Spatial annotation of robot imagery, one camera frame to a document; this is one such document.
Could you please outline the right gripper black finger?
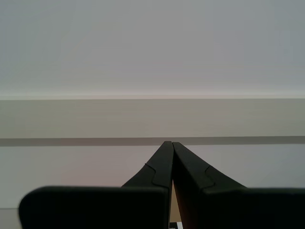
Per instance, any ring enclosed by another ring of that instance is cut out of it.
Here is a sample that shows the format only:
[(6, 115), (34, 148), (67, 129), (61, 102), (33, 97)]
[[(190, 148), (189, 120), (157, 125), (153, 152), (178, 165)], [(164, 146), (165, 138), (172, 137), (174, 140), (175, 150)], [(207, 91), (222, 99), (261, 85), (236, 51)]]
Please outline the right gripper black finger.
[(19, 204), (24, 229), (166, 229), (173, 144), (164, 142), (121, 187), (41, 187)]
[(185, 229), (303, 229), (303, 188), (248, 188), (174, 142), (173, 184)]

